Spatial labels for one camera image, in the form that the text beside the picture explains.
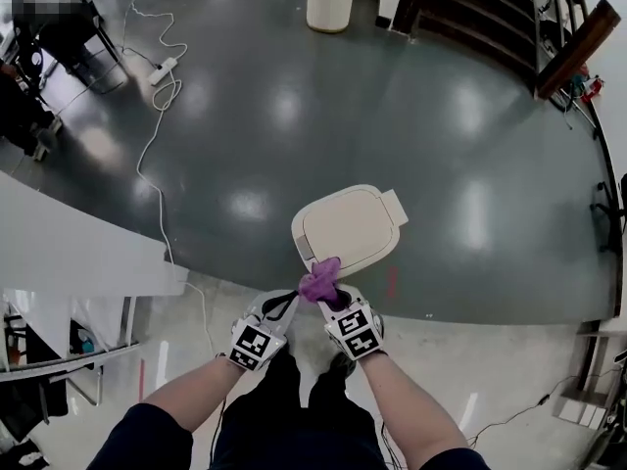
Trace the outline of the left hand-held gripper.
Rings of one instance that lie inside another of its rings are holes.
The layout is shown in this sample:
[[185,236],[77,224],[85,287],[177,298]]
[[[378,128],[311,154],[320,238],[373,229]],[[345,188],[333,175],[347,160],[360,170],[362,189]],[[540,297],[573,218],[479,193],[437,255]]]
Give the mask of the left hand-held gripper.
[[273,290],[256,296],[232,326],[228,359],[249,371],[264,367],[287,343],[298,303],[296,290]]

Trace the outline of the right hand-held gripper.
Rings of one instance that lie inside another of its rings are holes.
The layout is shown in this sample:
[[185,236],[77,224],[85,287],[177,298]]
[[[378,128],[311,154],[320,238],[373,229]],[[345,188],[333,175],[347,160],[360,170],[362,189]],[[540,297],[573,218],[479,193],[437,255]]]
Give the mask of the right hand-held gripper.
[[384,336],[381,315],[357,288],[338,286],[336,289],[338,305],[318,302],[329,338],[351,360],[381,352]]

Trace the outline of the cream lidded trash bin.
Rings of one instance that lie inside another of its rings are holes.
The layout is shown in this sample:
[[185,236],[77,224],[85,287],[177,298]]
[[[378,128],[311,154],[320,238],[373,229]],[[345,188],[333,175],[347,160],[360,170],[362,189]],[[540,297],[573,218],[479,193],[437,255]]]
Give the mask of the cream lidded trash bin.
[[408,221],[394,190],[360,184],[303,207],[292,220],[291,232],[307,270],[338,258],[342,279],[387,257]]

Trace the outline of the person's left forearm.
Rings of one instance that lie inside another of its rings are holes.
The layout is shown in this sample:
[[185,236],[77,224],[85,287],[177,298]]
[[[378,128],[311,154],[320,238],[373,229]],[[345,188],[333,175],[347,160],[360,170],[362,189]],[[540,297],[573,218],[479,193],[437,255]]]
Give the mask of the person's left forearm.
[[160,408],[193,433],[212,416],[244,373],[227,357],[217,356],[167,382],[143,403]]

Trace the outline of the person's right forearm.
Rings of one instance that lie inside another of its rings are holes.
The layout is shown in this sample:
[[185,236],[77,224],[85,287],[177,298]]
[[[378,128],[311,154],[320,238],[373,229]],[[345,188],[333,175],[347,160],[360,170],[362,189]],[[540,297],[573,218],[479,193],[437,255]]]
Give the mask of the person's right forearm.
[[360,366],[379,412],[410,470],[468,443],[450,414],[385,353],[373,352]]

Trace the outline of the person's black shoe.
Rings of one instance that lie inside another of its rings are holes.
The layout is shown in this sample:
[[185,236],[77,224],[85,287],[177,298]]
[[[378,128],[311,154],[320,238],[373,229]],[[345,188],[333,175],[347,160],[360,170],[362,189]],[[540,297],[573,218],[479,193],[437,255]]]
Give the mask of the person's black shoe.
[[345,382],[356,370],[357,363],[343,352],[336,353],[330,361],[327,373]]

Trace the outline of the person's dark navy clothing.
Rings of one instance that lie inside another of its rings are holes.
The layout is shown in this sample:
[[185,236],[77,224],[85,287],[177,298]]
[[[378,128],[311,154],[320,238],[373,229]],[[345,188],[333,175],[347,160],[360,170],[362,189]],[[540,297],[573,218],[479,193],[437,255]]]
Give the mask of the person's dark navy clothing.
[[[307,405],[288,349],[265,377],[217,410],[222,421],[208,470],[388,470],[372,415],[347,397],[346,382],[325,372]],[[190,470],[193,433],[160,408],[136,404],[114,427],[86,470]],[[470,446],[442,452],[419,470],[490,470]]]

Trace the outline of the blue bucket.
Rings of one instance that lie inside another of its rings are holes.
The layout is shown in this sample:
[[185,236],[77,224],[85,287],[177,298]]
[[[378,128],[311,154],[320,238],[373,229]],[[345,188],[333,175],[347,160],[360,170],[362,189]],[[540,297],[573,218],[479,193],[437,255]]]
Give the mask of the blue bucket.
[[70,351],[72,354],[89,354],[95,352],[92,336],[85,329],[71,331]]

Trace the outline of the white shelf desk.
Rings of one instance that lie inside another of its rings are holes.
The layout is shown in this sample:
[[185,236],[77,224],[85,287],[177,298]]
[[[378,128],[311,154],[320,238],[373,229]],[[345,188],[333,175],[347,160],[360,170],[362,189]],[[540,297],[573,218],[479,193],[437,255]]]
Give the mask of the white shelf desk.
[[[0,317],[0,383],[71,373],[89,364],[101,365],[139,348],[132,330],[137,299],[108,297],[81,299],[6,290],[2,309],[12,309],[56,355],[34,364],[12,365],[6,346],[6,325]],[[95,351],[71,352],[71,322],[77,316],[95,339]]]

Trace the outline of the white power strip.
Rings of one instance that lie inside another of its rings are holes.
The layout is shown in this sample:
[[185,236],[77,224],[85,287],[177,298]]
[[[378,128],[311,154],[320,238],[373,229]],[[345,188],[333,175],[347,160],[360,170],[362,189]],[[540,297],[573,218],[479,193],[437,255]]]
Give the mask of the white power strip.
[[177,59],[169,57],[158,65],[148,76],[148,82],[152,86],[157,86],[172,70],[177,66]]

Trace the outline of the green orange floor machine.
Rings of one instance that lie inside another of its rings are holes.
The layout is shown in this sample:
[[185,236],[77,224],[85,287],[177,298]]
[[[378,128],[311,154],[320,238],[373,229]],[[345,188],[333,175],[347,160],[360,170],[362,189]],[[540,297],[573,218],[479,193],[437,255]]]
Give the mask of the green orange floor machine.
[[583,73],[575,74],[550,97],[551,103],[564,114],[568,113],[574,107],[575,101],[583,96],[587,79],[588,76]]

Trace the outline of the red fire extinguisher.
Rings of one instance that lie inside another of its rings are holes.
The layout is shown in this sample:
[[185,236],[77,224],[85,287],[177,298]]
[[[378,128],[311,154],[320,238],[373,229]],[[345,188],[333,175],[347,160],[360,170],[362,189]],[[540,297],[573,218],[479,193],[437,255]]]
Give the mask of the red fire extinguisher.
[[583,93],[581,99],[588,103],[596,97],[602,90],[604,81],[598,76],[590,77],[583,83]]

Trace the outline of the wooden stair railing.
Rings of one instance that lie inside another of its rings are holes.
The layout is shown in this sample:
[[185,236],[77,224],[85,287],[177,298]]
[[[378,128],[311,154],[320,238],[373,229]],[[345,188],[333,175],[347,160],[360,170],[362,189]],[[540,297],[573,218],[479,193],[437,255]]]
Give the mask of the wooden stair railing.
[[588,17],[586,0],[535,0],[540,48],[552,59]]

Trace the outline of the black metal frame chair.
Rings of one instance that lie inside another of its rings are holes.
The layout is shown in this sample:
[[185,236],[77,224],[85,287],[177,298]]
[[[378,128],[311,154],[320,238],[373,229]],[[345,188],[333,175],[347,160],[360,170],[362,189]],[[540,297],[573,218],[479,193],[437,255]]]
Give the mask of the black metal frame chair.
[[[10,365],[41,365],[59,356],[29,327],[19,326],[18,315],[5,315],[4,344]],[[72,387],[89,404],[98,406],[103,400],[103,366],[88,363],[85,367],[97,373],[96,396],[93,398],[72,379],[71,373],[61,372],[25,379],[0,382],[0,423],[18,442],[39,423],[50,423],[52,417],[69,413],[67,387]]]

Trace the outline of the brown wooden newel post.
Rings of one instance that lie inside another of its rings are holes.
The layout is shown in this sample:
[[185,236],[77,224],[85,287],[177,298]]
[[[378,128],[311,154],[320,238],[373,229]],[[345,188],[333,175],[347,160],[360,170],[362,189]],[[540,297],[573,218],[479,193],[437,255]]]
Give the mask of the brown wooden newel post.
[[548,100],[603,45],[621,22],[621,17],[607,0],[600,0],[571,39],[540,71],[536,95]]

